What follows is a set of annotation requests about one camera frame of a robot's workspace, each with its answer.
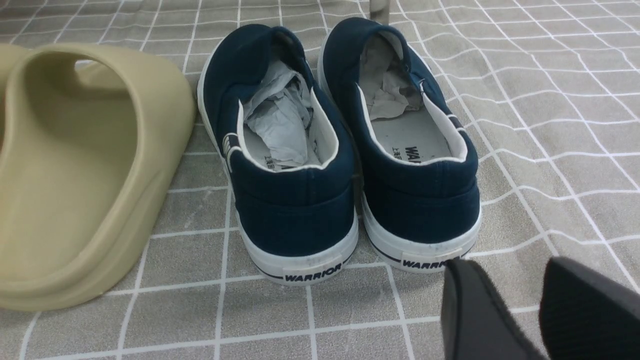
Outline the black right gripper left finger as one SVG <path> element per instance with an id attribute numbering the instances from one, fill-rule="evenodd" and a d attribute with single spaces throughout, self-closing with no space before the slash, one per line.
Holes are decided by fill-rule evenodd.
<path id="1" fill-rule="evenodd" d="M 441 332 L 446 360 L 544 360 L 473 260 L 446 262 Z"/>

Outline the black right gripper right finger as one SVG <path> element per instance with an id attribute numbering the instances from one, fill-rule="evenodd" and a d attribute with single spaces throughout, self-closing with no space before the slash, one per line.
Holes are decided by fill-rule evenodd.
<path id="1" fill-rule="evenodd" d="M 552 360 L 640 357 L 638 292 L 567 257 L 546 265 L 539 325 Z"/>

